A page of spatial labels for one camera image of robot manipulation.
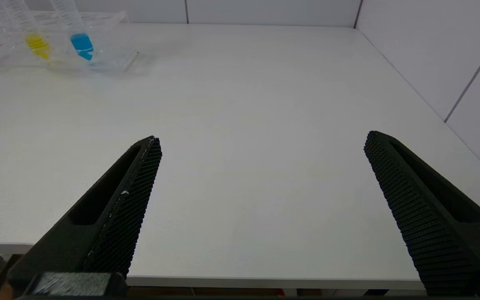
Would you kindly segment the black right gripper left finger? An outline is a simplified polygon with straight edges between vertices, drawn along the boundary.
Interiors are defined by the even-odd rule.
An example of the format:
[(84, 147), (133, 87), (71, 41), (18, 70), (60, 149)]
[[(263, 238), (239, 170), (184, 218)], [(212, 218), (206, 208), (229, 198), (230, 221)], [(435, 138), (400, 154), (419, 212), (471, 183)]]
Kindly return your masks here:
[(10, 269), (24, 289), (46, 272), (107, 272), (126, 277), (162, 149), (158, 137), (133, 144)]

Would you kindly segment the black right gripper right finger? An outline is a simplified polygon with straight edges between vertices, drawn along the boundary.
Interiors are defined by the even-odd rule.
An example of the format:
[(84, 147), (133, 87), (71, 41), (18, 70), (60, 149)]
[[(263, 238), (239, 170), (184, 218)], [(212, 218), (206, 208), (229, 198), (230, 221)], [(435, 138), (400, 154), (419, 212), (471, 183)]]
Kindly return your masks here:
[(390, 135), (364, 152), (425, 290), (480, 293), (480, 206)]

